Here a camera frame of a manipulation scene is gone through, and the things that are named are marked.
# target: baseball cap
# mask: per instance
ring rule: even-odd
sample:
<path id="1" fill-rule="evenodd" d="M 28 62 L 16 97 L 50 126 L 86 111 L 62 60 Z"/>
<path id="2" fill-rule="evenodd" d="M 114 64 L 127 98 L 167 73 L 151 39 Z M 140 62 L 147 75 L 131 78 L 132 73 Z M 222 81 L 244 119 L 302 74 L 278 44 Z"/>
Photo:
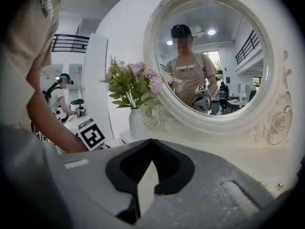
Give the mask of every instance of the baseball cap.
<path id="1" fill-rule="evenodd" d="M 193 38 L 187 25 L 175 25 L 171 30 L 172 38 Z"/>

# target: window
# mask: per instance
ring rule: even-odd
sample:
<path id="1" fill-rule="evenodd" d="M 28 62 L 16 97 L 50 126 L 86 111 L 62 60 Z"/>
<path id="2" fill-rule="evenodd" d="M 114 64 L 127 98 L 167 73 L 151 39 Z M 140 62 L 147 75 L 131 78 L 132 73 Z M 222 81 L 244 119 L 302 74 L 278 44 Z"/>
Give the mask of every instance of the window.
<path id="1" fill-rule="evenodd" d="M 217 85 L 218 87 L 220 87 L 220 83 L 224 81 L 224 75 L 223 75 L 223 66 L 221 64 L 219 51 L 204 52 L 204 54 L 210 57 L 216 69 L 218 70 L 219 74 L 217 74 L 216 77 L 218 78 Z"/>
<path id="2" fill-rule="evenodd" d="M 259 86 L 261 85 L 262 78 L 261 77 L 252 77 L 253 80 L 253 86 L 256 86 L 256 90 L 259 89 Z"/>

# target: ceiling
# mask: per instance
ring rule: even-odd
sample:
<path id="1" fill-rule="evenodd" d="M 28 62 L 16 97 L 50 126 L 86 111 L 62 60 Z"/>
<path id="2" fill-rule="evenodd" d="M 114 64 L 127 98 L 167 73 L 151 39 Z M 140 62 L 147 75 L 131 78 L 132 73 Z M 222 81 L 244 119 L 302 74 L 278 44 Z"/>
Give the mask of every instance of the ceiling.
<path id="1" fill-rule="evenodd" d="M 40 74 L 40 86 L 41 90 L 47 91 L 56 82 L 56 76 L 62 74 L 62 64 L 53 64 L 44 67 Z M 70 64 L 69 76 L 73 80 L 74 84 L 69 86 L 69 89 L 81 88 L 82 78 L 82 65 L 81 64 Z"/>
<path id="2" fill-rule="evenodd" d="M 196 0 L 176 8 L 161 27 L 159 51 L 168 54 L 175 51 L 174 45 L 167 45 L 171 40 L 171 28 L 176 24 L 186 24 L 191 28 L 194 46 L 215 42 L 234 41 L 242 16 L 232 8 L 215 1 Z M 216 30 L 211 36 L 207 32 Z"/>
<path id="3" fill-rule="evenodd" d="M 257 74 L 257 75 L 263 75 L 264 72 L 264 59 L 261 59 L 256 64 L 249 67 L 246 71 L 244 71 L 242 74 Z"/>
<path id="4" fill-rule="evenodd" d="M 56 33 L 75 34 L 82 19 L 102 20 L 120 0 L 62 0 Z"/>

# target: round mirror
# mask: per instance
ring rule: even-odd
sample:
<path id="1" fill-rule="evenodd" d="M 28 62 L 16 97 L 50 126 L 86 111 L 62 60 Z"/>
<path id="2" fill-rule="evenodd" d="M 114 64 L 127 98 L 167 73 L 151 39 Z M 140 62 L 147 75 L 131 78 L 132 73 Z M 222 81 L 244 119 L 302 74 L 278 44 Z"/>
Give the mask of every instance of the round mirror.
<path id="1" fill-rule="evenodd" d="M 155 42 L 159 70 L 183 81 L 182 89 L 171 91 L 187 107 L 209 116 L 241 112 L 263 87 L 258 33 L 227 5 L 183 3 L 161 19 Z"/>

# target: hand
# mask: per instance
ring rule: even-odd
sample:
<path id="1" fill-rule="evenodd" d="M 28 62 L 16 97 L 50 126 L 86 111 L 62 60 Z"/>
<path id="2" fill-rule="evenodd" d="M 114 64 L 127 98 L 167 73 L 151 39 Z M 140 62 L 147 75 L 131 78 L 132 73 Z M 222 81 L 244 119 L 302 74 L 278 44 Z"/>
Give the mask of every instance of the hand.
<path id="1" fill-rule="evenodd" d="M 85 146 L 85 144 L 82 142 L 82 140 L 78 137 L 75 136 L 75 144 L 73 144 L 73 151 L 69 153 L 82 153 L 82 152 L 88 152 L 89 150 Z"/>

